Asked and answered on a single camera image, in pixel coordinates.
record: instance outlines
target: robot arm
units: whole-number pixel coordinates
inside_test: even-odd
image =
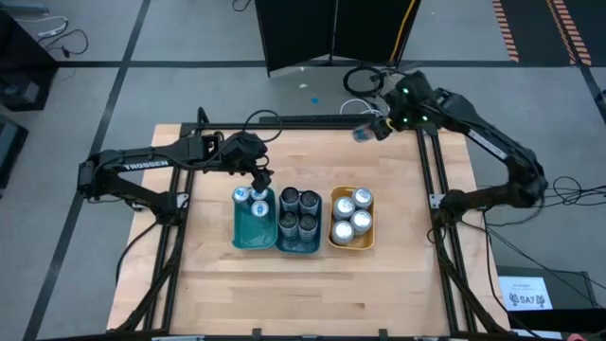
[[[252,186],[262,191],[273,174],[257,160],[266,158],[267,147],[255,134],[237,132],[223,139],[223,134],[186,136],[168,146],[96,153],[80,164],[78,192],[85,199],[113,195],[133,208],[147,207],[161,223],[171,223],[183,208],[184,198],[168,191],[156,193],[118,175],[123,171],[142,171],[178,167],[189,171],[224,171],[229,174],[251,173]]]
[[[543,198],[547,188],[543,167],[535,153],[501,133],[480,117],[463,96],[438,88],[432,89],[425,75],[417,71],[404,76],[384,97],[388,117],[381,117],[354,132],[357,140],[371,133],[377,139],[392,131],[435,125],[466,135],[508,168],[508,181],[502,186],[465,193],[450,190],[440,202],[436,215],[442,223],[459,221],[463,214],[482,206],[510,205],[531,207]]]

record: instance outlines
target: wooden tabletop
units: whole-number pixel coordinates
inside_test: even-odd
[[[152,145],[173,142],[179,129],[158,125]],[[261,137],[273,133],[258,132]],[[450,187],[475,189],[465,138],[447,132],[439,137]],[[330,212],[334,187],[370,188],[376,200],[373,248],[356,252],[330,246],[330,214],[325,213],[325,236],[311,256],[275,248],[239,250],[231,243],[231,193],[236,186],[249,186],[252,177],[200,172],[190,202],[170,332],[233,335],[262,328],[266,335],[377,335],[385,328],[390,335],[448,334],[436,252],[425,237],[430,213],[415,133],[359,144],[349,131],[284,131],[268,148],[276,193],[289,186],[312,189],[322,196],[324,212]],[[434,168],[429,139],[428,150]],[[170,169],[147,170],[143,186],[167,190],[170,176]],[[468,213],[465,220],[482,224],[478,213]],[[130,240],[152,222],[150,212],[136,213]],[[507,316],[490,293],[483,233],[464,225],[458,230],[472,290],[508,328]],[[158,227],[124,260],[109,328],[123,322],[149,288],[159,234]],[[491,254],[490,268],[500,296]],[[155,326],[160,325],[164,297],[163,291]],[[456,289],[454,299],[459,329],[465,330]]]

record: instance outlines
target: blue tray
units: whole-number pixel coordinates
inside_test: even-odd
[[[282,232],[277,232],[276,247],[278,250],[286,253],[309,255],[320,248],[320,240],[322,239],[322,198],[318,194],[318,211],[315,213],[315,219],[318,220],[318,230],[311,242],[302,242],[298,237],[295,240],[287,240],[282,235]]]
[[[268,219],[255,218],[250,208],[244,209],[234,203],[234,240],[239,249],[254,250],[272,247],[277,239],[276,196],[267,189],[265,202],[269,205]]]

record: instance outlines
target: silver can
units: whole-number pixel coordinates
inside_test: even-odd
[[[355,208],[356,206],[353,203],[353,199],[349,197],[341,197],[334,202],[332,215],[337,221],[348,220],[353,214],[353,211],[355,211]]]
[[[353,239],[353,227],[349,222],[336,222],[330,232],[332,242],[339,245],[346,245]]]
[[[318,212],[318,194],[312,190],[306,190],[301,194],[300,207],[301,214],[315,215]]]
[[[282,232],[285,239],[296,239],[299,234],[299,218],[295,213],[284,212],[277,223],[280,226],[280,232]]]
[[[311,242],[318,231],[318,220],[311,214],[303,214],[299,219],[299,238],[302,242]]]
[[[351,215],[351,226],[356,237],[363,236],[372,226],[372,216],[365,210],[357,210]]]
[[[282,190],[282,194],[280,194],[280,204],[284,211],[298,213],[299,191],[296,188],[285,188]]]
[[[253,198],[253,200],[265,200],[268,193],[269,190],[267,190],[267,188],[264,189],[263,192],[257,192],[256,190],[251,189],[250,196]]]
[[[368,188],[357,188],[351,193],[351,199],[359,209],[368,209],[372,204],[372,192]]]
[[[269,218],[269,205],[264,201],[255,201],[251,205],[250,211],[253,213],[253,217],[258,219],[267,220]]]
[[[246,186],[240,186],[234,189],[234,193],[231,197],[234,200],[234,203],[242,208],[250,208],[250,205],[253,203],[253,199],[250,197],[250,189]]]

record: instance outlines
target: white cable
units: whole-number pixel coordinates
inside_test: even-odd
[[[349,100],[346,100],[346,101],[345,101],[345,103],[343,103],[343,104],[341,105],[341,109],[339,109],[339,115],[342,115],[342,114],[343,114],[343,109],[345,108],[345,106],[346,106],[346,105],[348,105],[348,104],[350,104],[350,103],[352,103],[352,102],[354,102],[354,101],[359,101],[359,102],[363,103],[363,104],[366,106],[366,108],[368,108],[368,110],[364,110],[364,111],[363,111],[362,113],[360,113],[360,114],[368,114],[368,113],[373,113],[373,114],[380,114],[380,115],[383,115],[383,113],[382,113],[381,111],[376,110],[376,109],[373,109],[373,108],[370,106],[370,104],[368,104],[368,102],[366,102],[366,101],[365,101],[365,100],[363,100],[363,99],[349,99]]]
[[[38,32],[39,38],[49,38],[49,37],[54,37],[54,36],[58,35],[59,33],[62,33],[67,28],[67,23],[69,23],[69,20],[67,20],[67,18],[65,18],[64,16],[54,16],[54,17],[48,17],[48,18],[43,18],[43,19],[38,19],[38,20],[15,19],[15,21],[17,21],[19,23],[36,24],[36,23],[41,23],[41,22],[45,22],[48,20],[54,20],[54,19],[63,19],[63,25],[61,25],[60,27],[57,27],[57,28],[53,28],[48,31]]]

